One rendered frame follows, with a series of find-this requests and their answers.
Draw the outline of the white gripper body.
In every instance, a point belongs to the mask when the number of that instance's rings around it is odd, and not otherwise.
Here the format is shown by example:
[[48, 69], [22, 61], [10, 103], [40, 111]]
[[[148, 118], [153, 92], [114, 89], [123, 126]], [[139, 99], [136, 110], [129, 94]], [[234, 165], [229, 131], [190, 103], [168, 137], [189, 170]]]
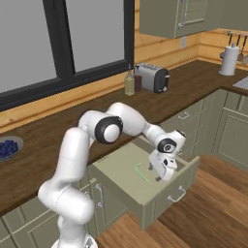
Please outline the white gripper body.
[[171, 180], [177, 169], [175, 158], [167, 153], [152, 152], [149, 155], [149, 163], [152, 164], [157, 176], [160, 176], [161, 180], [164, 181]]

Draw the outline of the olive green open drawer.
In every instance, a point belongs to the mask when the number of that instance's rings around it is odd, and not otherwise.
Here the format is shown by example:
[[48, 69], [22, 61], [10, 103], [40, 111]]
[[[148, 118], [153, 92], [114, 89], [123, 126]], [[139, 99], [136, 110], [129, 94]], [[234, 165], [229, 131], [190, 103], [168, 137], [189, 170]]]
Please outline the olive green open drawer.
[[149, 170], [152, 146], [144, 139], [134, 139], [93, 164], [93, 174], [128, 209], [139, 217], [145, 230], [173, 202], [168, 200], [179, 186], [186, 191], [195, 182], [200, 157], [190, 162], [176, 157], [177, 169], [170, 181], [156, 181], [157, 173]]

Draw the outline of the olive green closed drawer front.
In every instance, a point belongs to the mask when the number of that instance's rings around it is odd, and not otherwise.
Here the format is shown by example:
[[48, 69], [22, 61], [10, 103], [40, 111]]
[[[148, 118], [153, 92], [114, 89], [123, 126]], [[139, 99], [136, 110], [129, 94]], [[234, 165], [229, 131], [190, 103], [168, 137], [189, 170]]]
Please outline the olive green closed drawer front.
[[[189, 106], [180, 113], [177, 113], [170, 119], [162, 122], [160, 126], [166, 132], [171, 132], [174, 129], [183, 131], [185, 134], [187, 134], [188, 131], [195, 131], [198, 127], [198, 123], [202, 113], [202, 104], [203, 104], [203, 100], [196, 102], [195, 104]], [[183, 114], [184, 111], [189, 112], [190, 116], [185, 120], [178, 119], [178, 115]]]

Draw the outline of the olive green cupboard door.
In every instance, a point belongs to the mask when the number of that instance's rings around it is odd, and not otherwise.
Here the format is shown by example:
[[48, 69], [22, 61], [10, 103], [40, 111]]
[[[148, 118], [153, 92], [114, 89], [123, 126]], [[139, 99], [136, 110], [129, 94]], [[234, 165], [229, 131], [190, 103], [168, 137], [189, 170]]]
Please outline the olive green cupboard door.
[[[99, 193], [95, 189], [97, 183], [100, 183], [103, 189], [103, 208], [97, 206], [99, 197]], [[96, 178], [90, 180], [90, 193], [95, 203], [95, 214], [92, 221], [95, 230], [91, 231], [91, 233], [94, 237], [97, 237], [121, 218], [128, 208]]]
[[2, 216], [17, 248], [51, 248], [59, 238], [58, 215], [34, 198]]
[[204, 126], [200, 125], [195, 131], [188, 131], [186, 141], [178, 153], [182, 159], [189, 160], [202, 150]]

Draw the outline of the olive green corner cupboard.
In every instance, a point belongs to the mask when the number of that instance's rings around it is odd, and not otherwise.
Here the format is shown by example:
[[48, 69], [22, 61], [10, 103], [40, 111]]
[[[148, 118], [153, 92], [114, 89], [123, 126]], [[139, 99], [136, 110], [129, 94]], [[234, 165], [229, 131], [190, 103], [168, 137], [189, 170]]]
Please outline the olive green corner cupboard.
[[212, 154], [248, 172], [248, 97], [228, 92]]

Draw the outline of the olive oil bottle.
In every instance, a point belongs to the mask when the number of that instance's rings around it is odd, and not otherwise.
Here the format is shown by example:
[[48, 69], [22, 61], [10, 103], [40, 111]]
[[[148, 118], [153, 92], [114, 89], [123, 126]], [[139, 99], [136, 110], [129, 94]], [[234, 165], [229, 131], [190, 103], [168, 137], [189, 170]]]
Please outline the olive oil bottle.
[[129, 67], [128, 74], [125, 76], [125, 94], [132, 96], [135, 94], [135, 79], [132, 73], [132, 67]]

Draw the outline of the silver toaster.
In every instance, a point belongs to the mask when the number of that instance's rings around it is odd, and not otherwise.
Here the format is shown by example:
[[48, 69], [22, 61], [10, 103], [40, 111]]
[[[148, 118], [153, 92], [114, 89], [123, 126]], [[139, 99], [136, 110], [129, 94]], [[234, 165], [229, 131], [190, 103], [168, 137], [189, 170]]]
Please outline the silver toaster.
[[135, 74], [141, 76], [141, 86], [154, 93], [164, 93], [169, 86], [169, 71], [156, 65], [138, 63]]

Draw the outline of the steel sink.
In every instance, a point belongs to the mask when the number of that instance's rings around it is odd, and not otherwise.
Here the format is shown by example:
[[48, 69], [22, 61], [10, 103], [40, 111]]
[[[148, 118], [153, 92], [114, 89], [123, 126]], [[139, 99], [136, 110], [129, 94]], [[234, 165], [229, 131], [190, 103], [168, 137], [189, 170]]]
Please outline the steel sink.
[[241, 79], [240, 81], [236, 82], [233, 87], [241, 88], [248, 90], [248, 77]]

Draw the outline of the white paper towel roll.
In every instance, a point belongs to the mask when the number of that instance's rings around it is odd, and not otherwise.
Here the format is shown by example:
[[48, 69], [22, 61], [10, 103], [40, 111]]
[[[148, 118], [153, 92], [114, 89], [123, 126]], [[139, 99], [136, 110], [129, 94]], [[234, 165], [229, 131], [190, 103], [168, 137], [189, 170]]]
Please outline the white paper towel roll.
[[239, 54], [238, 46], [226, 46], [225, 51], [220, 54], [222, 65], [219, 73], [224, 76], [233, 76], [236, 67], [236, 61]]

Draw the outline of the black framed window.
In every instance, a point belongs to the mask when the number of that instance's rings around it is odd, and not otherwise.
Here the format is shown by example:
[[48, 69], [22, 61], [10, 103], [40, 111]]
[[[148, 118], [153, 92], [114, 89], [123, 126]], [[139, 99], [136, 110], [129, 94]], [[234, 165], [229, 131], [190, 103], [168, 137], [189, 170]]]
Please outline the black framed window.
[[0, 111], [134, 66], [135, 0], [0, 0]]

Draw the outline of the grey bowl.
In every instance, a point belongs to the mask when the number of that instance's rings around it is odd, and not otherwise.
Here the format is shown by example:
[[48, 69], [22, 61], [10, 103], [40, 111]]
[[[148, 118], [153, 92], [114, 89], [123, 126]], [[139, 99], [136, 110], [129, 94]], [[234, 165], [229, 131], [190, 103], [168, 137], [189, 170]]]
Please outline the grey bowl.
[[[0, 138], [0, 142], [4, 142], [5, 140], [13, 140], [17, 143], [17, 146], [18, 146], [18, 151], [22, 148], [23, 146], [23, 140], [20, 138], [20, 137], [16, 137], [16, 136], [8, 136], [8, 137], [2, 137]], [[0, 161], [8, 161], [8, 160], [11, 160], [14, 158], [14, 156], [17, 154], [17, 152], [7, 158], [3, 158], [1, 159], [0, 158]]]

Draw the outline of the blueberries heap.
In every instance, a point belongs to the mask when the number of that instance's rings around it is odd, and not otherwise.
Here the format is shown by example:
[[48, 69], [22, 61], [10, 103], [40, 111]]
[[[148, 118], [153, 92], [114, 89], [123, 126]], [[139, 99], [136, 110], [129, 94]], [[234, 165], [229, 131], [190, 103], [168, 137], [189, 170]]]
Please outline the blueberries heap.
[[0, 158], [7, 158], [18, 151], [17, 143], [11, 139], [0, 142]]

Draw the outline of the olive green wall cupboard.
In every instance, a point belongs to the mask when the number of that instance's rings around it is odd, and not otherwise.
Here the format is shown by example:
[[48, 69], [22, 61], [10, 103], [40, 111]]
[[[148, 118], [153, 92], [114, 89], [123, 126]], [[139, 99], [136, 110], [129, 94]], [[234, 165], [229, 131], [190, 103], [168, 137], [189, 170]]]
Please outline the olive green wall cupboard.
[[139, 0], [141, 34], [175, 39], [217, 28], [248, 31], [248, 0]]

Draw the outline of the utensil rail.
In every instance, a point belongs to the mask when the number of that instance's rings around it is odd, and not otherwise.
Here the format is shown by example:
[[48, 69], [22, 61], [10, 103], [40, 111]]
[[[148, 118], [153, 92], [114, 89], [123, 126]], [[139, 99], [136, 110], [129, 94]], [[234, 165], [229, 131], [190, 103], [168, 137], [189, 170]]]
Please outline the utensil rail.
[[248, 32], [234, 32], [234, 31], [227, 31], [226, 32], [228, 36], [230, 35], [236, 35], [236, 36], [248, 36]]

